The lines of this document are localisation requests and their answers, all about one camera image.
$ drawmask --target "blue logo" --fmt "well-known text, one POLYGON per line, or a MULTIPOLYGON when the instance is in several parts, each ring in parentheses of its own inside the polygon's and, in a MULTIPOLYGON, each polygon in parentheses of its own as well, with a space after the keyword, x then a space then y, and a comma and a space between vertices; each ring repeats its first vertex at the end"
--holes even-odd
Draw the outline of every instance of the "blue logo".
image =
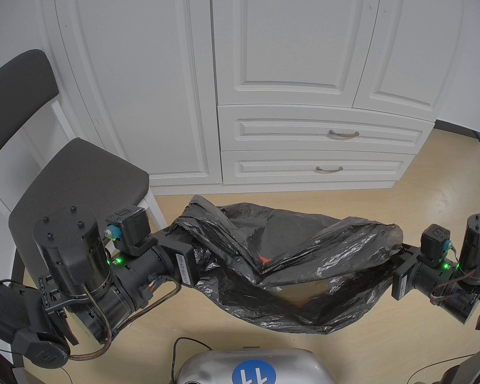
POLYGON ((263 360, 247 360, 233 370, 233 384, 275 384, 273 367, 263 360))

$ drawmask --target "gray chair backrest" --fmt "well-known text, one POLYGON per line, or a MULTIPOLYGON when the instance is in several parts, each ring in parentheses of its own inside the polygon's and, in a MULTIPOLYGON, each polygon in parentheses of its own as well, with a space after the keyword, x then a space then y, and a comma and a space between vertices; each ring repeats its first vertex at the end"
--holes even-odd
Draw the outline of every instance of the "gray chair backrest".
POLYGON ((52 67, 39 49, 0 68, 0 149, 43 105, 59 94, 52 67))

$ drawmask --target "gray chair seat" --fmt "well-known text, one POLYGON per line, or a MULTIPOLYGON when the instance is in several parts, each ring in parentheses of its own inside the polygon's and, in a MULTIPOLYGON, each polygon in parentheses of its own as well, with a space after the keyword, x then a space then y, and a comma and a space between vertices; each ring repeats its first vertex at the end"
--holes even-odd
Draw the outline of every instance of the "gray chair seat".
POLYGON ((148 192, 148 173, 82 139, 65 145, 40 172, 9 218, 13 240, 36 282, 48 271, 33 240, 35 223, 67 205, 95 212, 100 234, 105 217, 122 205, 138 205, 148 192))

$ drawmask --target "white label sticker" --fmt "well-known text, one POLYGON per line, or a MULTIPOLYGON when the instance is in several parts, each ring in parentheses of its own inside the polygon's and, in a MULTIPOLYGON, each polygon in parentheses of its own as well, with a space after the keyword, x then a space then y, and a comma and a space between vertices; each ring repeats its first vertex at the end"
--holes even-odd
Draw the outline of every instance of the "white label sticker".
POLYGON ((179 264, 179 268, 180 268, 180 274, 181 274, 181 279, 183 280, 183 282, 187 285, 192 285, 192 283, 190 282, 190 276, 188 275, 188 271, 187 271, 187 263, 185 262, 185 256, 177 253, 177 262, 179 264))
POLYGON ((401 299, 402 297, 405 296, 405 288, 407 287, 407 279, 408 279, 408 275, 405 275, 402 278, 402 283, 400 285, 400 298, 399 299, 401 299))

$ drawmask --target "wooden floor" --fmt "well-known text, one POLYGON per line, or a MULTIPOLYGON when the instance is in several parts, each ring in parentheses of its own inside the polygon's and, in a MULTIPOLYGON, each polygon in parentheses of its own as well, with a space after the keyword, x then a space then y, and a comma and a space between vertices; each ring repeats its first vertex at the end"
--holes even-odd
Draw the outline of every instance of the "wooden floor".
MULTIPOLYGON (((403 178, 390 190, 277 192, 205 195, 215 205, 250 202, 338 218, 362 216, 396 223, 404 242, 419 245, 420 234, 431 223, 452 231, 461 248, 466 219, 480 212, 480 143, 471 138, 434 130, 403 178)), ((158 196, 168 222, 180 215, 191 196, 158 196)), ((164 284, 156 297, 172 289, 164 284)), ((475 331, 477 311, 462 325, 428 299, 412 291, 395 301, 387 291, 360 321, 328 336, 289 335, 265 330, 217 308, 200 292, 180 294, 115 339, 110 350, 91 362, 70 361, 65 368, 73 383, 168 384, 172 344, 179 336, 197 338, 214 349, 243 346, 305 348, 313 351, 343 384, 406 383, 417 369, 439 360, 477 352, 480 331, 475 331)), ((98 348, 81 326, 72 325, 81 345, 74 353, 98 348)), ((202 351, 184 341, 179 344, 177 365, 202 351)), ((425 369, 412 383, 440 380, 455 362, 425 369)), ((67 383, 65 373, 28 369, 48 384, 67 383)))

